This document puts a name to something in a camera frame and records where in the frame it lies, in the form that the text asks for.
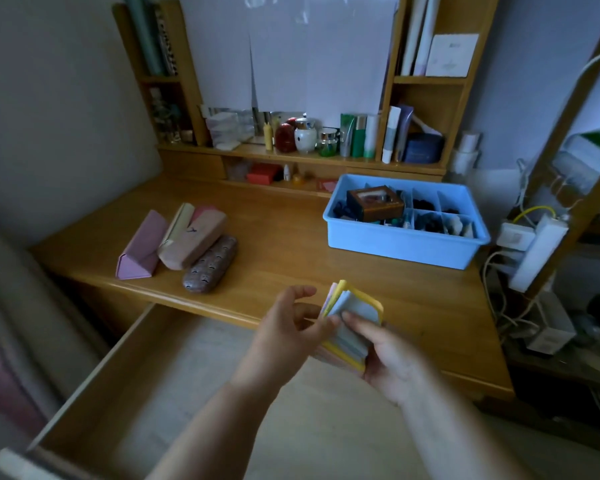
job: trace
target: yellow bottle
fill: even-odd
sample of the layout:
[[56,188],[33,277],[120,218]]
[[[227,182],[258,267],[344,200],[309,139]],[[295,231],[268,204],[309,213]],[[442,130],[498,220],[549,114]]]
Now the yellow bottle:
[[264,123],[264,146],[268,151],[273,150],[273,129],[269,123]]

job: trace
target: red container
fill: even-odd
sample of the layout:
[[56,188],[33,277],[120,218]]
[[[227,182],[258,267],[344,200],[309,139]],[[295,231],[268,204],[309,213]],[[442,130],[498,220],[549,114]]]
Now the red container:
[[254,163],[247,174],[247,180],[252,184],[271,185],[277,173],[282,172],[280,165],[273,163]]

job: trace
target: yellow cable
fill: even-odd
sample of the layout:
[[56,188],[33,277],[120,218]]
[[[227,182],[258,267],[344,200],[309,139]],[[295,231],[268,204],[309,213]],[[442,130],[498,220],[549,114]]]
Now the yellow cable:
[[556,218],[556,213],[555,210],[552,209],[551,207],[549,207],[548,205],[536,205],[534,207],[529,207],[526,210],[523,210],[515,219],[513,219],[513,224],[515,224],[516,222],[518,222],[522,217],[526,216],[529,212],[533,212],[534,210],[538,210],[538,209],[547,209],[551,211],[551,215],[553,216],[553,218]]

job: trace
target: desk surface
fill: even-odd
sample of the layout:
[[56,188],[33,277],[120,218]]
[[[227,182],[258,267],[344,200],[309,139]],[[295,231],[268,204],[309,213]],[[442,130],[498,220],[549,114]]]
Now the desk surface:
[[[115,278],[120,252],[150,209],[170,220],[183,201],[213,204],[228,218],[238,255],[216,289],[191,294],[182,272],[161,263],[152,278]],[[511,380],[474,264],[458,271],[332,249],[312,196],[157,177],[33,247],[49,271],[188,312],[256,326],[282,288],[314,285],[321,305],[332,282],[346,279],[384,305],[455,382],[488,395],[513,396]]]

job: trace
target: open drawer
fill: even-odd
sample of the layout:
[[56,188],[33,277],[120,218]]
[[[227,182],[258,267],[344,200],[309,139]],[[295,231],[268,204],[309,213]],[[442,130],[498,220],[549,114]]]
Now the open drawer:
[[[0,452],[0,470],[18,480],[145,478],[231,377],[252,336],[150,305],[26,453]],[[292,470],[298,478],[427,478],[399,411],[312,358],[270,408],[246,478]]]

